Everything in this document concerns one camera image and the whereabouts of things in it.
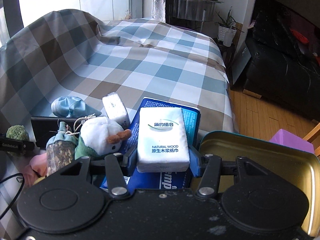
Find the pink cloth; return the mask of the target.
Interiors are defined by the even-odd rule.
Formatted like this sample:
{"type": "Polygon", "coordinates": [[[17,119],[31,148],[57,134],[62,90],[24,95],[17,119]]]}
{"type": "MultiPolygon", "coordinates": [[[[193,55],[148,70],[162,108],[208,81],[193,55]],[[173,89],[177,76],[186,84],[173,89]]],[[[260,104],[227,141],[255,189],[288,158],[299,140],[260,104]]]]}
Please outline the pink cloth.
{"type": "Polygon", "coordinates": [[[47,153],[35,155],[22,171],[27,186],[32,186],[39,178],[47,175],[47,153]]]}

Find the gold metal tray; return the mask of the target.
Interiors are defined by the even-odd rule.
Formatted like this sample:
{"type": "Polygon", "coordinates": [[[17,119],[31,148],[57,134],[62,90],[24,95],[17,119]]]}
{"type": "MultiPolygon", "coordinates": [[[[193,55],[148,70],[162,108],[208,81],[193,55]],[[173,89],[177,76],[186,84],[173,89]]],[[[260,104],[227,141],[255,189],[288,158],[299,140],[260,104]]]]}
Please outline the gold metal tray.
{"type": "Polygon", "coordinates": [[[301,189],[309,200],[302,229],[312,237],[319,234],[319,159],[308,152],[225,131],[214,131],[200,142],[202,155],[214,154],[223,161],[243,156],[252,159],[301,189]]]}

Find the black leather sofa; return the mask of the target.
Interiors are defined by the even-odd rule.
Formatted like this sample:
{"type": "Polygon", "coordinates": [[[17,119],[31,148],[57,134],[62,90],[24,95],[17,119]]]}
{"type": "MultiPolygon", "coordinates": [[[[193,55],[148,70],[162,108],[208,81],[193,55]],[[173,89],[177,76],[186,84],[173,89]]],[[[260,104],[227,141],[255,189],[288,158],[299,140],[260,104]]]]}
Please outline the black leather sofa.
{"type": "Polygon", "coordinates": [[[318,121],[319,27],[274,0],[256,0],[252,24],[231,65],[232,85],[318,121]]]}

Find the black glasses case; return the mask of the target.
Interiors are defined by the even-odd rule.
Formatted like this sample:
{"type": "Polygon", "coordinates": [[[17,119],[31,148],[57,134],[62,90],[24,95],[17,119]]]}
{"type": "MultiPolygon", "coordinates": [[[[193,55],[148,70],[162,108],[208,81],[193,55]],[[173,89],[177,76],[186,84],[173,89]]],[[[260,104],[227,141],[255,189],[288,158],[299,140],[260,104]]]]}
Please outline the black glasses case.
{"type": "Polygon", "coordinates": [[[40,149],[45,149],[48,140],[57,134],[60,122],[64,121],[71,129],[76,121],[75,118],[58,118],[48,116],[32,116],[31,125],[35,137],[35,144],[40,149]]]}

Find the round side table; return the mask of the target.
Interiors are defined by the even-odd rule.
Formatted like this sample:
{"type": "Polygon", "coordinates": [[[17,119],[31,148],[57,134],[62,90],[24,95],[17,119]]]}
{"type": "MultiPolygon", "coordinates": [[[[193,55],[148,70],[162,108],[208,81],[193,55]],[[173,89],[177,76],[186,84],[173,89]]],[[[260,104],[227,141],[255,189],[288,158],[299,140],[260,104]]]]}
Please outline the round side table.
{"type": "Polygon", "coordinates": [[[166,0],[166,20],[184,28],[194,23],[194,29],[202,31],[205,22],[212,22],[219,0],[166,0]]]}

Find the blue Tempo tissue pack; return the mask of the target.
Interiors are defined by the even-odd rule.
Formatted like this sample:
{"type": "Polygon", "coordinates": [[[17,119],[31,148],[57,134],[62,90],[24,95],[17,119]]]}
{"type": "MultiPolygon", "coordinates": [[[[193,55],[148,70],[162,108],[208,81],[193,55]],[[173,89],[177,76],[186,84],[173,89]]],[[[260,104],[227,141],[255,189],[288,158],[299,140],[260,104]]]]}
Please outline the blue Tempo tissue pack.
{"type": "Polygon", "coordinates": [[[144,98],[131,122],[131,137],[119,152],[134,150],[137,162],[125,176],[129,191],[176,190],[188,187],[192,173],[189,146],[195,146],[201,113],[198,108],[144,98]]]}

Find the wooden chair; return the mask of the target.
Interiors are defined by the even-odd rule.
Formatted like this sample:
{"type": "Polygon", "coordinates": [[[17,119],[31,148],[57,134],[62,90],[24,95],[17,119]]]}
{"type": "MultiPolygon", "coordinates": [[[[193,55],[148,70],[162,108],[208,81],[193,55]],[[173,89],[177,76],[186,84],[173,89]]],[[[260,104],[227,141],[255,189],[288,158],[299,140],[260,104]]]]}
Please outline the wooden chair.
{"type": "MultiPolygon", "coordinates": [[[[307,142],[313,142],[320,135],[320,123],[318,123],[307,135],[303,137],[303,140],[307,142]]],[[[318,145],[316,149],[314,149],[315,156],[319,158],[320,155],[320,146],[318,145]]]]}

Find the purple box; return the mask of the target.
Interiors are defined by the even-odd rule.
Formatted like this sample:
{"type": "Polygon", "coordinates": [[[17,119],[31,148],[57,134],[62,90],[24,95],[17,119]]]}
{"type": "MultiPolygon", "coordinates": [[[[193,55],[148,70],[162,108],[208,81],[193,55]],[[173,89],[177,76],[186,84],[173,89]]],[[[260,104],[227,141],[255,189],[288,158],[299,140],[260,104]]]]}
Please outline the purple box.
{"type": "Polygon", "coordinates": [[[269,140],[269,142],[294,148],[300,151],[309,152],[311,154],[315,153],[312,143],[307,142],[306,140],[303,140],[297,135],[284,129],[277,131],[276,134],[269,140]]]}

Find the potted plant white pot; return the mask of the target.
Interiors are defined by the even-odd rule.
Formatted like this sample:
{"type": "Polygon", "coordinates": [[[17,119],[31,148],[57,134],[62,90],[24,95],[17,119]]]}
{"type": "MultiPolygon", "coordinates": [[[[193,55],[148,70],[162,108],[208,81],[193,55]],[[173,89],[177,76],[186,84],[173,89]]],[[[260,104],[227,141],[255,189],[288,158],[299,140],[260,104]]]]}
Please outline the potted plant white pot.
{"type": "Polygon", "coordinates": [[[243,33],[243,31],[240,28],[236,27],[237,22],[232,16],[232,9],[233,7],[230,7],[226,18],[223,18],[220,15],[220,12],[216,13],[220,19],[220,22],[218,22],[219,27],[217,39],[219,41],[222,41],[222,44],[225,47],[231,46],[237,32],[243,33]]]}

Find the checkered sofa cover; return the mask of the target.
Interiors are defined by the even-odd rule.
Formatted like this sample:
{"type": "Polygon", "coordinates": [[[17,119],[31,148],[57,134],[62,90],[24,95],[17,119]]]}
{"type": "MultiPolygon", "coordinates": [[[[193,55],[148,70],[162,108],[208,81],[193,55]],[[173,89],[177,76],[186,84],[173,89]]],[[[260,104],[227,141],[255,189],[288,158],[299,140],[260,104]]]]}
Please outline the checkered sofa cover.
{"type": "Polygon", "coordinates": [[[50,116],[52,102],[77,96],[102,111],[117,93],[134,116],[143,98],[200,110],[199,137],[235,131],[229,81],[215,41],[153,19],[103,22],[89,13],[53,11],[1,47],[1,132],[32,116],[50,116]]]}

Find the patterned curtain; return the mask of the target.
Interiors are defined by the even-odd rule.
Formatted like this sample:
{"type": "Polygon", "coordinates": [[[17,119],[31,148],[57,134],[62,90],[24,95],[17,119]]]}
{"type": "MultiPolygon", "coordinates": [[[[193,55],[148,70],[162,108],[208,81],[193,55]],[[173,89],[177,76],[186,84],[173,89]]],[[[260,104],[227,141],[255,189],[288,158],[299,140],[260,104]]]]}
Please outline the patterned curtain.
{"type": "Polygon", "coordinates": [[[165,22],[165,0],[152,0],[151,16],[157,21],[165,22]]]}

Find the small white tissue pack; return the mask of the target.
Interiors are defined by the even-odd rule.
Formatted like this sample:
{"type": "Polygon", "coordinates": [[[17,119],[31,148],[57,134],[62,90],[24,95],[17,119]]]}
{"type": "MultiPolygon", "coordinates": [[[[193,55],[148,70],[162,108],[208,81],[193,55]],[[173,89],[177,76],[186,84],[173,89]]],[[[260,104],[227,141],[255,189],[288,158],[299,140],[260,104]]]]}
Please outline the small white tissue pack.
{"type": "Polygon", "coordinates": [[[109,119],[117,122],[123,129],[129,128],[131,122],[128,112],[117,93],[108,94],[102,98],[102,102],[109,119]]]}

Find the snowman plush toy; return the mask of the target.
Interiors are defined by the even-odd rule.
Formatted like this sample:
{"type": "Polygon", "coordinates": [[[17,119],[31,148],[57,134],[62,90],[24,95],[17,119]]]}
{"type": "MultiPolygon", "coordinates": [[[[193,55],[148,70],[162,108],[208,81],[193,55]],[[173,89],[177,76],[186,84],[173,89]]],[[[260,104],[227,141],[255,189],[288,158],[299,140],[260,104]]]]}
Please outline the snowman plush toy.
{"type": "Polygon", "coordinates": [[[130,129],[123,129],[117,122],[105,117],[95,117],[84,122],[80,129],[74,159],[102,158],[119,151],[122,142],[129,139],[130,129]]]}

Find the blue face mask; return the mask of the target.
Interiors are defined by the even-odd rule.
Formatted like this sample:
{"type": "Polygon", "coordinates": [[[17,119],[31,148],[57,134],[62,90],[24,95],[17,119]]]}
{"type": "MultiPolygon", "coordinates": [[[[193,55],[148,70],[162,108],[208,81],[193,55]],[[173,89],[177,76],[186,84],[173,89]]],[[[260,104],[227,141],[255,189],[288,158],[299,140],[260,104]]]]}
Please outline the blue face mask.
{"type": "Polygon", "coordinates": [[[55,116],[61,118],[81,118],[102,114],[101,111],[89,106],[77,96],[61,96],[52,102],[51,109],[55,116]]]}

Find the herb sachet pouch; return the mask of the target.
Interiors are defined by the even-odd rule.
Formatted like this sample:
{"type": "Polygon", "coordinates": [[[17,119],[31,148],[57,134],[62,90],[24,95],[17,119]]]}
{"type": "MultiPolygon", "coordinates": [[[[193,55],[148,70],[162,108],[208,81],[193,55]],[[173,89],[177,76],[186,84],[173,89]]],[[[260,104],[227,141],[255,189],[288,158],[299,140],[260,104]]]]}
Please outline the herb sachet pouch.
{"type": "Polygon", "coordinates": [[[57,134],[47,142],[47,176],[69,165],[74,160],[77,144],[78,141],[72,135],[68,125],[61,121],[57,134]]]}

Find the green mesh scrubber ball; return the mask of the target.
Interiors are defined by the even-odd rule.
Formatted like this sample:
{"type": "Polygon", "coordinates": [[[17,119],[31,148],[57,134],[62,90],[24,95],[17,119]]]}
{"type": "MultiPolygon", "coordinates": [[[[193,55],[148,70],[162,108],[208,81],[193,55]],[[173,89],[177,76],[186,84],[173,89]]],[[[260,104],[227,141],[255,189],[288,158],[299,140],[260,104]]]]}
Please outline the green mesh scrubber ball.
{"type": "Polygon", "coordinates": [[[6,137],[9,139],[29,141],[29,134],[22,125],[14,125],[8,128],[6,137]]]}

